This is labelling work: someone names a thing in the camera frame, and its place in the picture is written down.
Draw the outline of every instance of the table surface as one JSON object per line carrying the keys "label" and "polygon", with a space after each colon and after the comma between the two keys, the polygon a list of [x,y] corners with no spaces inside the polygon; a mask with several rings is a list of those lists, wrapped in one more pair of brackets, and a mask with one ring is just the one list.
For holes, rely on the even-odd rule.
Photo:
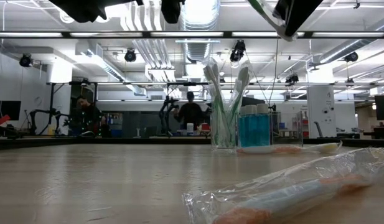
{"label": "table surface", "polygon": [[[188,223],[182,193],[220,189],[320,156],[234,155],[191,145],[0,151],[0,223]],[[335,198],[287,223],[384,223],[384,184]]]}

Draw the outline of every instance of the man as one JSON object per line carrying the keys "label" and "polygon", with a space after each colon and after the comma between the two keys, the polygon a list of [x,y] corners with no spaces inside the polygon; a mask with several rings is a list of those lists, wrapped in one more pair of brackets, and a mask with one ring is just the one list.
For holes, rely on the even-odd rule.
{"label": "man", "polygon": [[187,123],[194,124],[194,129],[197,130],[197,126],[200,125],[201,121],[207,116],[206,113],[202,111],[200,106],[197,103],[194,103],[194,94],[193,92],[187,92],[188,103],[182,105],[180,110],[175,109],[174,117],[180,122],[184,120],[183,128],[186,129]]}
{"label": "man", "polygon": [[84,96],[77,97],[77,105],[81,106],[83,112],[83,123],[87,127],[85,131],[99,134],[99,127],[101,126],[101,135],[109,137],[110,128],[106,124],[106,118],[102,112],[93,103],[88,102]]}

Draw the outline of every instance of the blue liquid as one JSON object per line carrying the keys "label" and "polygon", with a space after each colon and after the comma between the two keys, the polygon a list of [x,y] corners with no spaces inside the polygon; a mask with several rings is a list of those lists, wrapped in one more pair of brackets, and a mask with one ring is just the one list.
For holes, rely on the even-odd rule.
{"label": "blue liquid", "polygon": [[269,146],[270,130],[268,114],[249,114],[239,118],[240,146]]}

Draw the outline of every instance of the computer screen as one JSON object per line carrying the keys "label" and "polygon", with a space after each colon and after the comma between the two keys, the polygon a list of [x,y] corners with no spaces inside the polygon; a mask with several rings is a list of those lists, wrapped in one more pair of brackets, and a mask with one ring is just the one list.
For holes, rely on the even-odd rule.
{"label": "computer screen", "polygon": [[384,95],[375,96],[377,120],[384,120]]}
{"label": "computer screen", "polygon": [[21,101],[0,101],[0,118],[8,115],[11,121],[18,121],[21,103]]}

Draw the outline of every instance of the ceiling duct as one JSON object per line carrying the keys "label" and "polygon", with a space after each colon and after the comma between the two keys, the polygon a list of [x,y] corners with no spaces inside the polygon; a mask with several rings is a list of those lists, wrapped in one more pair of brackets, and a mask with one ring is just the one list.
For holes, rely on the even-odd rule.
{"label": "ceiling duct", "polygon": [[[214,30],[218,22],[220,0],[186,1],[182,8],[181,29],[187,31]],[[187,59],[197,62],[205,59],[211,50],[211,44],[184,44]]]}
{"label": "ceiling duct", "polygon": [[[380,20],[379,22],[375,23],[374,25],[370,26],[366,29],[366,31],[384,31],[384,19]],[[318,60],[315,60],[314,62],[310,63],[310,66],[318,66],[323,65],[327,63],[331,63],[335,60],[338,60],[344,56],[347,56],[348,54],[351,54],[355,52],[358,49],[361,49],[364,46],[367,46],[368,44],[371,44],[372,42],[376,41],[376,39],[359,39],[359,40],[348,40],[332,50],[322,54]],[[297,63],[293,67],[291,67],[288,70],[298,71],[302,69],[305,66],[304,62]]]}

